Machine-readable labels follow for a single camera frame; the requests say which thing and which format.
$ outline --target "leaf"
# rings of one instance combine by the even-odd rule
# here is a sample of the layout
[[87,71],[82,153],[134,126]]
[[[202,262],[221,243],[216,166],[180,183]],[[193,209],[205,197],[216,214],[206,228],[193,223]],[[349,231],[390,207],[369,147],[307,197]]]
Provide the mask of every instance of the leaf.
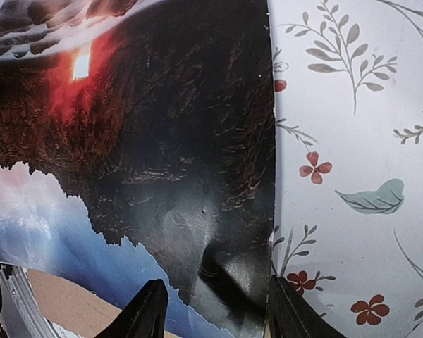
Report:
[[274,242],[273,244],[273,249],[280,243],[282,243],[283,241],[285,241],[285,237],[281,237],[279,238],[277,241]]
[[309,234],[313,234],[315,231],[317,231],[318,225],[314,225],[312,229],[310,229]]
[[306,52],[315,58],[319,58],[320,60],[324,61],[339,61],[339,58],[332,58],[329,55],[327,55],[325,52],[323,52],[321,49],[318,48],[309,48],[306,50]]
[[298,256],[307,256],[308,254],[310,254],[309,251],[300,251],[300,252],[295,253],[294,256],[296,256],[296,255],[298,255]]
[[419,320],[421,317],[423,317],[423,311],[420,311],[419,313],[417,313],[414,320]]
[[377,65],[384,59],[384,55],[380,55],[377,58],[374,59],[374,65]]
[[323,63],[308,65],[308,68],[318,73],[335,73],[335,72],[341,71],[339,69],[332,68],[331,66],[325,65]]
[[341,40],[340,40],[340,37],[338,35],[336,35],[336,43],[337,43],[338,50],[340,51],[341,50]]
[[387,74],[385,74],[385,73],[373,73],[374,74],[374,76],[376,76],[378,79],[381,79],[381,80],[384,80],[384,81],[386,81],[386,80],[388,80],[388,79],[390,79],[390,76],[388,76]]
[[357,49],[354,51],[353,55],[351,56],[351,60],[353,60],[357,56],[361,56],[364,52],[366,52],[368,49],[368,44],[362,44],[357,47]]
[[302,14],[302,19],[304,20],[304,23],[307,24],[309,22],[309,13],[308,12],[304,12]]
[[420,306],[422,306],[422,305],[423,305],[423,298],[419,299],[419,300],[417,301],[417,303],[415,303],[414,307],[415,307],[415,308],[419,308],[419,307],[420,307]]
[[323,42],[321,42],[321,41],[318,41],[318,40],[315,40],[315,41],[313,41],[314,42],[314,44],[316,44],[319,48],[321,48],[321,49],[324,49],[325,51],[332,51],[328,46],[327,46],[327,44],[325,44],[325,43],[323,43]]
[[345,14],[341,19],[340,22],[338,23],[338,27],[342,28],[344,25],[346,25],[348,23],[350,19],[350,16],[348,14]]
[[365,60],[364,62],[362,62],[362,65],[360,65],[360,73],[362,74],[362,72],[367,69],[368,67],[368,60]]
[[308,31],[309,30],[301,30],[299,33],[296,33],[295,36],[296,37],[301,37],[303,35],[306,35]]
[[359,28],[359,25],[356,23],[350,28],[350,31],[348,33],[348,38],[346,38],[346,44],[352,44],[355,40],[357,40],[357,38],[359,37],[359,34],[360,34],[360,28]]
[[322,23],[321,23],[321,25],[319,26],[319,30],[320,30],[320,32],[323,34],[323,31],[326,29],[326,26],[327,26],[327,23],[326,23],[326,21],[323,21]]
[[371,90],[372,92],[379,92],[380,90],[384,89],[384,87],[382,87],[380,84],[377,84],[377,83],[365,82],[362,84],[366,85],[368,89]]
[[343,194],[336,191],[336,193],[351,209],[358,213],[364,215],[389,215],[395,213],[403,205],[403,190],[404,182],[393,178],[374,192]]

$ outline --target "glowing lava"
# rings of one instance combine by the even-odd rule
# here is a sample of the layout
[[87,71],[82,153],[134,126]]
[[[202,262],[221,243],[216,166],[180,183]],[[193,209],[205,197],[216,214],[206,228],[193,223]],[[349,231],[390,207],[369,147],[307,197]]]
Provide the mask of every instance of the glowing lava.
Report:
[[84,79],[90,75],[91,44],[81,48],[73,66],[72,78]]

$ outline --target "flower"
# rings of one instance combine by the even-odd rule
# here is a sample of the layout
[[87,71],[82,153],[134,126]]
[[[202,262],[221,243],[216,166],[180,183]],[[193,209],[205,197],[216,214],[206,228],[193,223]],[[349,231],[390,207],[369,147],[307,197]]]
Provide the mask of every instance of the flower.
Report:
[[385,317],[390,313],[390,308],[385,304],[381,304],[383,301],[384,297],[377,294],[369,301],[369,304],[364,301],[354,303],[351,306],[351,311],[359,313],[355,322],[358,325],[364,325],[365,323],[378,325],[381,322],[381,317]]
[[330,173],[332,170],[332,164],[330,162],[324,162],[317,166],[319,154],[316,151],[307,153],[306,157],[312,166],[303,165],[301,168],[299,168],[299,175],[301,177],[307,177],[308,175],[312,174],[312,183],[323,183],[323,177],[320,174]]
[[287,87],[287,82],[285,80],[275,80],[274,81],[274,91],[282,92]]
[[287,275],[288,283],[295,288],[300,296],[304,294],[304,289],[312,290],[317,285],[317,282],[308,279],[309,277],[305,271],[300,271],[298,274],[289,273]]

